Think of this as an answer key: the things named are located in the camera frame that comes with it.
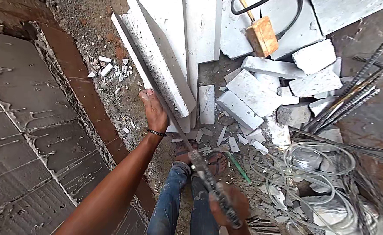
forearm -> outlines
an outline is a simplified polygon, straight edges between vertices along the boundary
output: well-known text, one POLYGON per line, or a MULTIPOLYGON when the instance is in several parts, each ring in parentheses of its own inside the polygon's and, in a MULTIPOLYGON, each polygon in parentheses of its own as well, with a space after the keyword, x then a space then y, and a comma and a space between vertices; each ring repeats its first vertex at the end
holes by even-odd
POLYGON ((109 234, 123 218, 162 136, 147 134, 63 223, 57 234, 109 234))

debris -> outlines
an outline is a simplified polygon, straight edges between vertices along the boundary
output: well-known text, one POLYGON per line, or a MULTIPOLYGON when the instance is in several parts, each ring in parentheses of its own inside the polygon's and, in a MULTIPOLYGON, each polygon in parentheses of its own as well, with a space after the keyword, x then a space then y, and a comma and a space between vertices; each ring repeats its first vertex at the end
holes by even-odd
POLYGON ((242 62, 241 68, 286 79, 306 77, 303 70, 298 68, 294 63, 274 61, 256 56, 247 56, 242 62))
POLYGON ((210 130, 207 129, 206 127, 200 128, 200 130, 204 131, 204 134, 205 134, 206 136, 210 136, 210 137, 213 136, 213 131, 210 131, 210 130))
POLYGON ((330 39, 307 46, 292 54, 298 68, 314 74, 336 61, 335 48, 330 39))
POLYGON ((258 150, 261 150, 261 153, 263 155, 267 154, 269 151, 268 151, 268 148, 266 148, 264 145, 262 145, 262 143, 256 141, 256 140, 251 140, 251 145, 254 146, 256 149, 258 150))
POLYGON ((340 78, 330 68, 323 69, 306 78, 289 82, 293 94, 297 97, 311 97, 314 94, 327 92, 342 87, 340 78))
POLYGON ((282 105, 299 103, 299 97, 293 95, 293 93, 290 91, 290 87, 277 88, 277 94, 280 95, 282 98, 281 99, 282 105))
POLYGON ((111 58, 104 57, 104 56, 99 56, 99 61, 103 61, 103 62, 111 62, 111 58))
POLYGON ((237 134, 238 136, 238 140, 243 144, 243 145, 247 145, 248 144, 248 140, 244 137, 242 137, 240 134, 237 134))
POLYGON ((200 123, 215 123, 215 85, 199 87, 200 123))
POLYGON ((183 139, 182 138, 174 138, 174 139, 172 139, 171 140, 171 142, 182 142, 183 141, 183 139))
POLYGON ((242 71, 242 69, 241 69, 241 67, 239 67, 236 70, 225 75, 226 83, 229 83, 230 81, 232 81, 232 79, 234 79, 238 75, 238 73, 240 73, 241 71, 242 71))
POLYGON ((283 125, 293 126, 306 123, 311 116, 307 102, 284 105, 277 109, 277 121, 283 125))
POLYGON ((100 75, 102 77, 105 77, 113 68, 113 65, 111 63, 108 63, 106 67, 100 72, 100 75))
MULTIPOLYGON (((235 9, 242 9, 239 1, 234 2, 235 9)), ((253 49, 246 38, 245 29, 251 26, 248 14, 234 15, 231 11, 231 0, 222 3, 222 30, 220 50, 230 59, 250 54, 253 49)))
POLYGON ((330 107, 337 98, 338 98, 337 96, 329 96, 325 99, 317 100, 313 103, 310 103, 309 108, 314 113, 314 115, 316 117, 322 112, 322 110, 330 107))
POLYGON ((230 90, 223 93, 217 103, 245 128, 255 130, 264 121, 230 90))
POLYGON ((201 140, 201 137, 203 136, 204 134, 204 131, 199 129, 199 131, 197 132, 197 136, 196 136, 196 141, 199 143, 200 140, 201 140))
POLYGON ((94 73, 94 72, 90 72, 88 75, 87 75, 87 77, 95 77, 96 76, 96 74, 94 73))
POLYGON ((238 147, 238 144, 236 143, 235 137, 232 136, 229 138, 229 145, 233 153, 240 151, 240 148, 238 147))
POLYGON ((281 105, 281 97, 263 86, 245 69, 226 87, 260 117, 266 116, 281 105))
POLYGON ((219 147, 219 146, 220 146, 220 143, 222 143, 222 139, 223 139, 223 137, 225 136, 225 132, 226 132, 226 126, 224 126, 223 129, 222 129, 222 131, 220 132, 218 141, 217 141, 217 143, 216 143, 216 146, 217 146, 217 147, 219 147))

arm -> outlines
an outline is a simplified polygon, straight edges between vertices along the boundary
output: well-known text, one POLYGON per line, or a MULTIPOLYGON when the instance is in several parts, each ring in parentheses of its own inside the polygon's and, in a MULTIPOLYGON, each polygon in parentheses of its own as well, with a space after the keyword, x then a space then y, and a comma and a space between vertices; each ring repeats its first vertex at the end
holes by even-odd
MULTIPOLYGON (((150 129, 165 133, 167 114, 153 90, 139 93, 150 129)), ((162 136, 148 133, 138 147, 115 167, 65 220, 56 234, 110 234, 124 217, 140 179, 162 136)))

bracelet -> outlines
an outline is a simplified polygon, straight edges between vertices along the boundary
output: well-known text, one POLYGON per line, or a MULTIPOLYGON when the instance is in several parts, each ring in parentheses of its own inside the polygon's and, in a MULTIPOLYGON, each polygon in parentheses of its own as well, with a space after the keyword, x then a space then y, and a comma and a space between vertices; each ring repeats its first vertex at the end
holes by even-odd
POLYGON ((154 134, 154 135, 158 135, 158 136, 167 136, 167 134, 164 134, 164 133, 160 133, 160 132, 157 132, 157 131, 154 131, 154 130, 151 130, 151 129, 149 129, 149 128, 147 128, 147 130, 148 130, 148 132, 149 133, 152 133, 152 134, 154 134))

foot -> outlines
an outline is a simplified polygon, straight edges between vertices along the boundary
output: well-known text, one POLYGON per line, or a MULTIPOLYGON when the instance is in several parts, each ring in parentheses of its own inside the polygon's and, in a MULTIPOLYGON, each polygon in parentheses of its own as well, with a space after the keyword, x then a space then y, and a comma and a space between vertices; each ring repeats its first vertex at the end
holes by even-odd
MULTIPOLYGON (((193 149, 199 148, 199 145, 196 142, 194 142, 194 143, 190 142, 190 143, 191 143, 191 146, 193 147, 193 149)), ((175 150, 175 155, 177 155, 177 153, 180 153, 180 152, 186 152, 186 153, 176 156, 175 160, 176 161, 182 161, 185 164, 190 165, 191 160, 189 158, 189 153, 188 153, 189 149, 187 148, 187 146, 184 142, 179 142, 177 144, 177 149, 175 150)))

